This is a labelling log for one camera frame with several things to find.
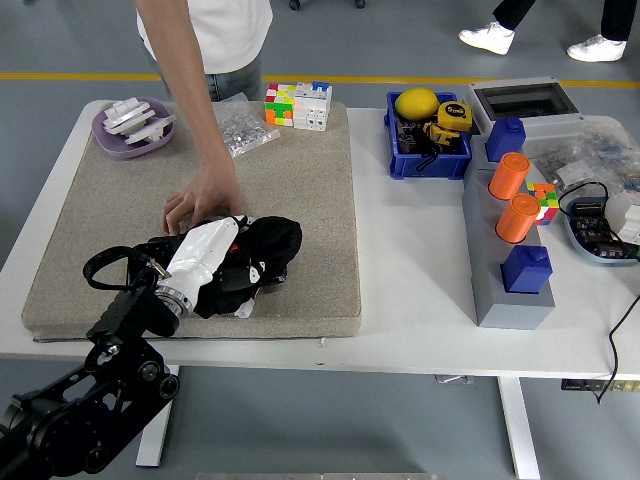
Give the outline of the person's right hand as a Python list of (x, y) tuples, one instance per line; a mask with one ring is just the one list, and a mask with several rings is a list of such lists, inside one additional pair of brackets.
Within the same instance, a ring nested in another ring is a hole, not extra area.
[(165, 201), (162, 226), (167, 234), (177, 235), (183, 220), (189, 219), (192, 227), (214, 212), (232, 216), (242, 213), (240, 188), (232, 163), (203, 166), (186, 187)]

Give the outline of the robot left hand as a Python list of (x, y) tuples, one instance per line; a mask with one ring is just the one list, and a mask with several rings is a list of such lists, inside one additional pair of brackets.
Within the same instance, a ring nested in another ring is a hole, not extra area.
[(253, 217), (238, 215), (190, 229), (166, 268), (169, 277), (159, 286), (169, 287), (196, 303), (200, 288), (212, 281), (241, 229), (253, 222)]

